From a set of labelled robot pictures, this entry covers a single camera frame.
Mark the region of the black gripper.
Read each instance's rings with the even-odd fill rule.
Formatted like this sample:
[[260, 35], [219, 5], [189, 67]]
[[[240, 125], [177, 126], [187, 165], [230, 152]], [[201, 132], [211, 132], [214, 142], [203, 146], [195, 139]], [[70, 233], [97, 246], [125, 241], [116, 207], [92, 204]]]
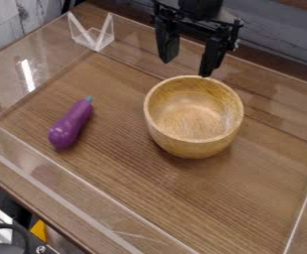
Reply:
[[159, 56], [169, 63], [180, 52], [180, 34], [207, 40], [199, 75], [210, 77], [228, 50], [235, 51], [243, 21], [224, 8], [224, 0], [153, 0]]

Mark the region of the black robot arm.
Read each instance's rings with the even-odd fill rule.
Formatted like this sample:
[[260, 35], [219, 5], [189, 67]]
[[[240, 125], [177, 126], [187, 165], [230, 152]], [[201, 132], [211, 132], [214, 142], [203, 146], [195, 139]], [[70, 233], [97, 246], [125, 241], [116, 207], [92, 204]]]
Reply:
[[159, 56], [168, 64], [180, 53], [181, 35], [206, 42], [199, 75], [210, 77], [227, 52], [238, 48], [243, 21], [223, 7], [224, 0], [153, 0]]

